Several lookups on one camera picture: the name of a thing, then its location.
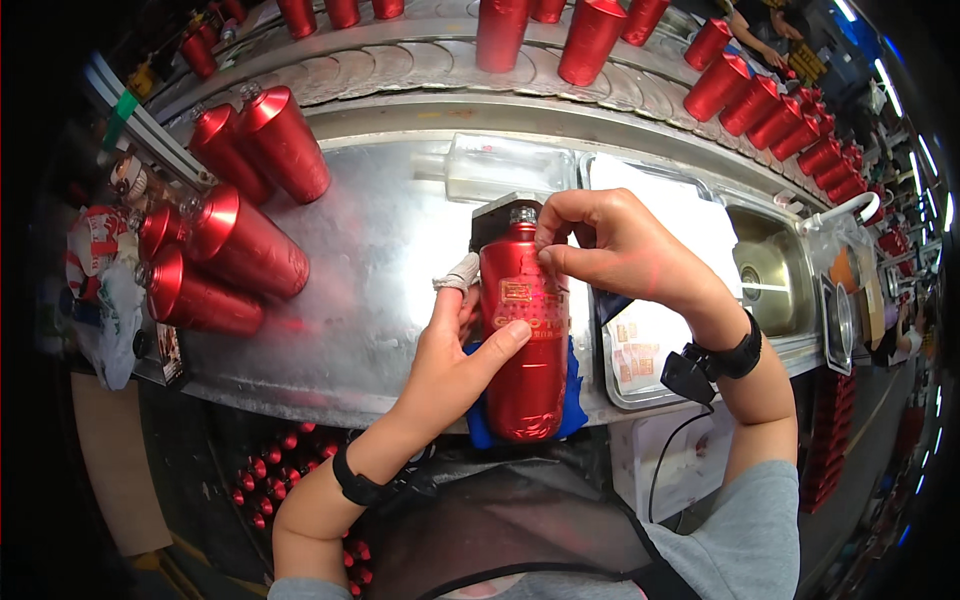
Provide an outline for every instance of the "black apron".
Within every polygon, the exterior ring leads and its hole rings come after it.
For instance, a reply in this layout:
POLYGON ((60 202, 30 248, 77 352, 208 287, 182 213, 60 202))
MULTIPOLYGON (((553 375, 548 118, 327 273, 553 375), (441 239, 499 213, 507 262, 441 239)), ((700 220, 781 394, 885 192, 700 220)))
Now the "black apron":
POLYGON ((561 460, 434 463, 397 496, 374 517, 367 600, 432 599, 534 571, 630 580, 650 600, 700 600, 633 511, 561 460))

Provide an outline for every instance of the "blue cloth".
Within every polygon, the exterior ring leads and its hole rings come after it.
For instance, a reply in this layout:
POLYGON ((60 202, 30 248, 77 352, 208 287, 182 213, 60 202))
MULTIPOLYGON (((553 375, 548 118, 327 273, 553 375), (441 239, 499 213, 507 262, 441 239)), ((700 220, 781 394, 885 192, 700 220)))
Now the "blue cloth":
MULTIPOLYGON (((479 344, 469 344, 464 348, 467 355, 473 354, 479 344)), ((559 440, 570 435, 577 429, 587 424, 587 414, 580 408, 580 385, 584 378, 577 376, 580 372, 580 361, 573 355, 573 338, 567 337, 566 344, 566 393, 564 394, 564 417, 560 421, 560 429, 553 436, 554 440, 559 440)), ((473 402, 467 410, 467 427, 470 432, 470 442, 473 447, 485 450, 495 445, 507 444, 508 442, 494 436, 487 426, 487 393, 484 392, 473 402)))

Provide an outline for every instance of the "cable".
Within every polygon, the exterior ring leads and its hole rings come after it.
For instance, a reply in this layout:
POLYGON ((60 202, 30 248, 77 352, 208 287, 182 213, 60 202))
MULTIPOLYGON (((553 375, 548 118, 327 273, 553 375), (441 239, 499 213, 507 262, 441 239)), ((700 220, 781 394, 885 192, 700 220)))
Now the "cable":
POLYGON ((679 427, 673 430, 673 433, 670 434, 670 437, 666 439, 666 444, 663 445, 663 451, 660 453, 660 457, 657 459, 657 467, 654 468, 654 478, 650 482, 650 493, 647 496, 647 518, 650 519, 650 522, 654 522, 654 488, 657 486, 657 475, 660 473, 660 464, 663 462, 663 456, 666 454, 667 447, 670 446, 670 443, 673 442, 673 437, 683 429, 684 427, 690 425, 692 422, 697 419, 702 419, 703 417, 709 417, 713 414, 713 407, 709 404, 707 406, 707 412, 700 413, 694 417, 690 417, 680 424, 679 427))

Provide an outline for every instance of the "gray sleeve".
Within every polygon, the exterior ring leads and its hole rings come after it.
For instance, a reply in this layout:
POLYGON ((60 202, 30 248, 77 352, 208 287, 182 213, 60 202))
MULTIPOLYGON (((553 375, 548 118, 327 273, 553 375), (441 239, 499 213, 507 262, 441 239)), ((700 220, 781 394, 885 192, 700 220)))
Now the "gray sleeve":
POLYGON ((322 579, 283 577, 270 586, 267 600, 353 600, 353 596, 322 579))
POLYGON ((696 532, 644 524, 660 554, 704 600, 790 600, 800 578, 797 468, 768 461, 720 491, 696 532))

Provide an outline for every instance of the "black wristband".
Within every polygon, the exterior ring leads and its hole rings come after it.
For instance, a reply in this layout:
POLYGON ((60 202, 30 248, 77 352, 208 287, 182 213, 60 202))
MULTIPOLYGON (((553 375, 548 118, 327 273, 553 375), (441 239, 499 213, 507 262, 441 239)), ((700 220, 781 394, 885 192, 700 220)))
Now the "black wristband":
POLYGON ((387 490, 387 486, 375 484, 363 475, 356 475, 347 464, 347 448, 349 444, 340 448, 333 455, 333 476, 344 490, 344 498, 359 506, 371 506, 387 490))

